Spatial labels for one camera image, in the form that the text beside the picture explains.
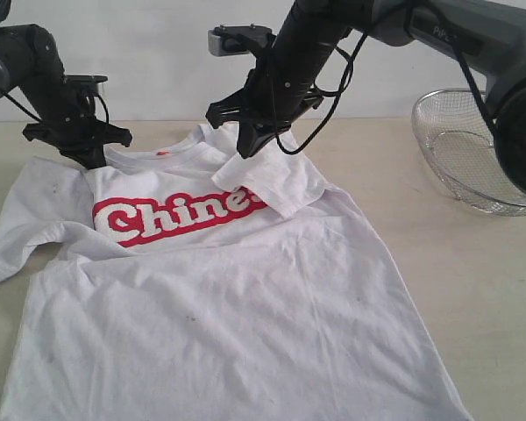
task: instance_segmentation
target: metal strainer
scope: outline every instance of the metal strainer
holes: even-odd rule
[[[526,216],[526,194],[502,171],[469,90],[422,97],[413,109],[413,130],[430,167],[458,199],[486,213]]]

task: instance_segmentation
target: red printed logo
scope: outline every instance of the red printed logo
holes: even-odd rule
[[[123,247],[148,244],[251,215],[267,205],[250,190],[191,197],[178,193],[164,204],[153,199],[113,197],[97,203],[96,230]]]

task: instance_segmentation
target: beige table surface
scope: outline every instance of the beige table surface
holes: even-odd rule
[[[298,139],[315,121],[296,124]],[[131,149],[183,139],[194,122],[127,122]],[[0,123],[0,209],[31,155],[56,150]],[[330,123],[308,150],[347,189],[386,241],[466,406],[476,420],[526,421],[526,218],[470,210],[433,180],[403,119]],[[29,276],[54,257],[44,246],[22,273],[0,285],[0,397]]]

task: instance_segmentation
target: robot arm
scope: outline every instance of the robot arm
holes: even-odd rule
[[[487,77],[486,106],[498,128],[495,148],[500,163],[509,178],[526,191],[526,11],[485,0],[432,3],[451,21],[467,64]],[[450,34],[420,0],[297,0],[244,88],[212,104],[208,120],[215,127],[239,121],[238,151],[245,158],[254,156],[274,138],[275,116],[279,132],[285,132],[306,110],[320,104],[319,92],[312,86],[338,42],[351,29],[369,30],[379,17],[398,6],[397,12],[374,29],[374,38],[390,46],[404,46],[416,39],[455,58]],[[225,51],[230,41],[222,34],[222,28],[210,33],[215,55],[229,55]],[[268,60],[273,61],[272,74]]]
[[[11,0],[0,1],[0,23]],[[67,76],[53,36],[37,25],[0,27],[0,98],[19,87],[40,116],[24,135],[55,146],[86,168],[105,165],[103,145],[129,146],[131,134],[96,119],[97,84],[104,76]]]

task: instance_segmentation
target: white wall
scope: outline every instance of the white wall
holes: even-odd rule
[[[526,8],[526,0],[499,1]],[[207,31],[219,24],[250,23],[278,31],[291,5],[290,0],[12,2],[6,24],[36,23],[48,29],[69,74],[110,78],[104,94],[115,119],[202,118],[210,102],[243,84],[254,63],[248,56],[210,56]],[[341,59],[332,59],[320,85],[335,89],[342,68]],[[420,95],[459,86],[465,81],[458,65],[441,54],[419,43],[390,48],[371,39],[337,116],[407,116]],[[0,120],[22,119],[24,114],[0,101]]]

